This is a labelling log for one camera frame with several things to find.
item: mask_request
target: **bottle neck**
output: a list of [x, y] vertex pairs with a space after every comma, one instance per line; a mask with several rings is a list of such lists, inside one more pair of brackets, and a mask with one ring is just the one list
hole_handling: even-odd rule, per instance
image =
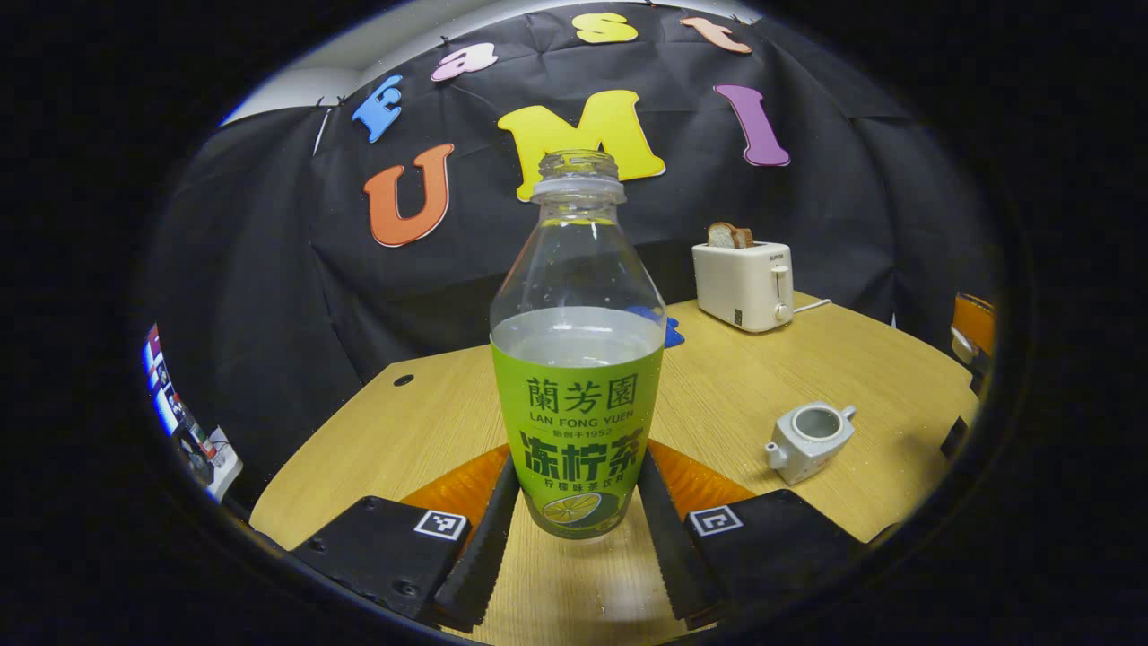
[[541, 202], [540, 220], [605, 218], [618, 221], [618, 203], [607, 195], [546, 195]]

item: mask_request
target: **plastic bottle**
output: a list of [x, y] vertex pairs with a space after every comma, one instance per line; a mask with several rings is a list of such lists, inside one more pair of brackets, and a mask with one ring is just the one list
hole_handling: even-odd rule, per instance
[[626, 515], [653, 419], [666, 304], [618, 224], [613, 158], [540, 164], [530, 233], [490, 305], [503, 418], [530, 514], [563, 538]]

